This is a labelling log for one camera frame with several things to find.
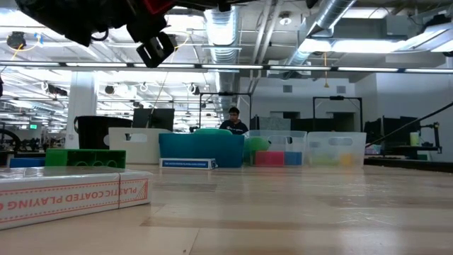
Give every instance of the red box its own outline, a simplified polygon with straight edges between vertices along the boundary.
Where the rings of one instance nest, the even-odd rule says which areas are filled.
[[[285,152],[256,152],[255,165],[257,166],[284,166]]]

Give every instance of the clear plastic bin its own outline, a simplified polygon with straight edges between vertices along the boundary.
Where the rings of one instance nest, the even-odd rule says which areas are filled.
[[[310,132],[307,161],[310,166],[362,167],[366,140],[362,132]]]
[[[306,132],[252,130],[244,134],[244,162],[251,166],[301,166]]]

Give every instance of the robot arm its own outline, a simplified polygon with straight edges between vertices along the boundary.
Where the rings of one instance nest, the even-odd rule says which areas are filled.
[[[176,41],[162,32],[164,15],[174,6],[204,11],[251,0],[16,0],[19,9],[44,26],[81,45],[89,46],[94,32],[127,26],[147,67],[159,66],[175,51]]]

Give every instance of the teal bin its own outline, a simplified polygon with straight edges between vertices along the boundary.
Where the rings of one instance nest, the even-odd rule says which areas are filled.
[[[242,166],[243,135],[159,134],[161,158],[215,159],[219,167]]]

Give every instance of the table surface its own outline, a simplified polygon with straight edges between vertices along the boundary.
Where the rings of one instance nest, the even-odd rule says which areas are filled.
[[[3,230],[0,254],[453,254],[451,174],[130,168],[151,205]]]

